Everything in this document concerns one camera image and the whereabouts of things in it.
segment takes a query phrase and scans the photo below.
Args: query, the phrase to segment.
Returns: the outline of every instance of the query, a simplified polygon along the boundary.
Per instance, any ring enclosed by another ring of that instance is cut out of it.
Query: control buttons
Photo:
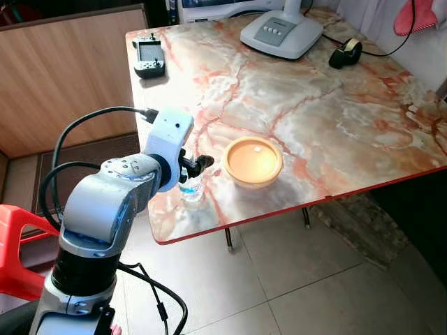
[[[282,32],[280,32],[278,29],[275,29],[275,28],[272,28],[269,26],[264,26],[263,29],[266,32],[268,31],[269,33],[274,33],[275,35],[278,35],[278,36],[282,35]]]

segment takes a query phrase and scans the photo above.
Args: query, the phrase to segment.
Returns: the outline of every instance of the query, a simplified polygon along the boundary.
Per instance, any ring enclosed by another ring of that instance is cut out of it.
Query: marble table
[[[374,44],[333,12],[309,14],[338,40]],[[160,244],[194,237],[447,167],[447,104],[390,57],[362,55],[335,70],[335,46],[321,38],[297,61],[269,57],[239,40],[256,16],[127,33],[136,107],[180,107],[195,118],[186,148],[216,163],[205,173],[205,194],[184,204],[175,187],[149,202]],[[131,41],[153,32],[163,43],[166,76],[134,73]],[[150,125],[137,118],[140,145]],[[282,151],[284,169],[271,186],[248,191],[223,171],[221,155],[234,139],[256,135]]]

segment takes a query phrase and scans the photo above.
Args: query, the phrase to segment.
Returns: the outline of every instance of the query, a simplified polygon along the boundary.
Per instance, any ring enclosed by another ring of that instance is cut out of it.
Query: doormat
[[[387,269],[409,243],[368,192],[317,204],[309,211],[382,269]]]
[[[136,133],[108,138],[95,142],[75,145],[73,147],[63,148],[59,155],[59,164],[65,162],[82,161],[95,164],[101,164],[109,158],[124,157],[140,152],[138,136]],[[31,211],[37,215],[43,216],[38,204],[39,186],[51,170],[51,160],[53,151],[45,152],[39,156],[37,164],[36,183],[34,184],[33,205]],[[64,208],[71,191],[88,174],[96,173],[96,170],[88,167],[71,167],[57,175],[57,188],[59,191],[59,201]],[[48,209],[52,214],[55,209],[52,203],[50,187],[47,190]]]

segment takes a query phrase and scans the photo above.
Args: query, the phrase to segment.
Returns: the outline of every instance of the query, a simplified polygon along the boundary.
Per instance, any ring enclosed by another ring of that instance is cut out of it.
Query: power cord
[[[312,5],[314,4],[314,0],[311,0],[310,6],[308,7],[308,9],[303,13],[303,15],[305,16],[312,8]],[[411,9],[413,11],[413,18],[411,21],[411,27],[410,27],[410,32],[408,33],[408,35],[406,36],[406,38],[404,39],[404,41],[398,46],[396,47],[393,51],[391,52],[387,52],[386,54],[375,54],[373,52],[368,52],[368,51],[364,51],[362,50],[363,54],[368,54],[369,56],[374,56],[374,57],[386,57],[386,56],[390,56],[392,54],[394,54],[396,51],[398,51],[401,47],[404,46],[404,44],[408,41],[408,39],[410,38],[410,35],[413,33],[413,28],[414,28],[414,24],[416,22],[416,2],[415,0],[411,0]],[[343,45],[344,42],[341,42],[340,40],[336,40],[335,38],[332,38],[328,35],[326,35],[325,33],[323,34],[323,37],[327,38],[328,40],[330,40],[333,43],[339,44],[339,45]]]
[[[39,187],[38,201],[39,201],[39,205],[41,206],[43,215],[50,222],[50,225],[52,225],[57,230],[61,229],[61,224],[59,222],[57,222],[53,218],[52,214],[50,213],[50,210],[48,209],[48,205],[47,205],[47,188],[48,188],[48,184],[54,178],[56,178],[56,175],[58,173],[60,173],[61,171],[65,170],[65,169],[72,168],[72,167],[75,167],[75,166],[92,168],[92,169],[99,169],[100,168],[100,166],[97,165],[97,164],[87,163],[87,162],[68,162],[68,163],[64,163],[64,164],[61,164],[61,165],[55,167],[54,169],[52,169],[50,171],[50,173],[48,173],[47,176],[44,178],[44,180],[42,181],[42,183],[41,183],[41,185]]]
[[[314,5],[314,0],[310,0],[310,5],[307,7],[307,9],[304,11],[303,15],[306,16],[306,14],[312,9],[312,6]]]
[[[64,143],[65,138],[67,137],[67,135],[77,126],[79,126],[81,123],[93,119],[94,117],[98,117],[100,115],[103,114],[107,114],[107,113],[111,113],[111,112],[118,112],[118,111],[125,111],[125,112],[136,112],[141,114],[142,116],[144,116],[146,118],[146,121],[149,123],[153,123],[158,111],[156,110],[152,110],[152,109],[146,109],[146,110],[141,110],[138,108],[134,108],[134,107],[126,107],[126,106],[117,106],[117,107],[108,107],[108,108],[103,108],[102,110],[97,110],[95,112],[89,113],[83,117],[80,117],[79,119],[75,120],[74,122],[72,122],[70,125],[68,125],[64,131],[62,132],[62,134],[59,136],[59,139],[57,140],[56,143],[56,147],[54,148],[54,153],[53,153],[53,158],[52,158],[52,164],[51,164],[51,168],[55,169],[57,167],[57,164],[59,162],[59,154],[62,148],[62,144]],[[58,192],[57,192],[57,178],[54,177],[54,179],[52,180],[52,200],[54,203],[54,208],[56,209],[57,212],[57,217],[59,219],[59,228],[60,229],[60,224],[62,222],[62,209],[61,209],[61,205],[59,202],[59,196],[58,196]]]
[[[177,294],[175,294],[172,290],[170,290],[169,288],[167,288],[166,286],[160,284],[159,282],[155,281],[154,279],[150,278],[147,275],[147,272],[144,271],[144,274],[141,274],[135,270],[132,270],[132,267],[139,267],[142,272],[144,270],[144,268],[142,267],[142,265],[140,263],[134,265],[125,265],[121,262],[118,263],[118,270],[124,271],[127,274],[131,274],[132,276],[135,276],[139,279],[141,279],[142,281],[145,281],[147,283],[149,283],[150,285],[153,285],[154,287],[158,288],[160,291],[165,292],[167,295],[169,295],[171,298],[173,298],[182,308],[182,318],[179,321],[179,324],[177,326],[177,328],[175,328],[174,334],[173,335],[180,335],[181,331],[183,330],[184,325],[186,324],[186,320],[188,319],[188,307],[186,307],[186,304],[184,303],[184,301],[182,300],[182,298],[180,298]],[[167,331],[168,326],[167,323],[165,323],[165,332]]]
[[[137,263],[134,265],[127,265],[127,264],[119,262],[119,266],[126,267],[127,269],[135,269],[136,267],[138,267],[138,268],[140,268],[140,271],[142,272],[142,274],[146,278],[150,279],[149,274],[147,274],[145,268],[143,267],[143,265],[141,263]],[[154,284],[153,283],[149,283],[149,284],[151,285],[152,292],[154,293],[154,296],[155,296],[156,307],[159,310],[161,321],[163,321],[163,323],[165,325],[165,335],[169,335],[168,314],[166,313],[165,306],[163,305],[163,302],[160,301],[159,295],[155,290]]]

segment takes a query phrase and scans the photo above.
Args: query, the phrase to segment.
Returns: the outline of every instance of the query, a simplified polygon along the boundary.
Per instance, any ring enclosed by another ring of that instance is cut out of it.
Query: desk lamp
[[[301,0],[286,0],[283,10],[271,10],[240,33],[240,40],[274,56],[300,58],[321,36],[323,27],[300,12]]]

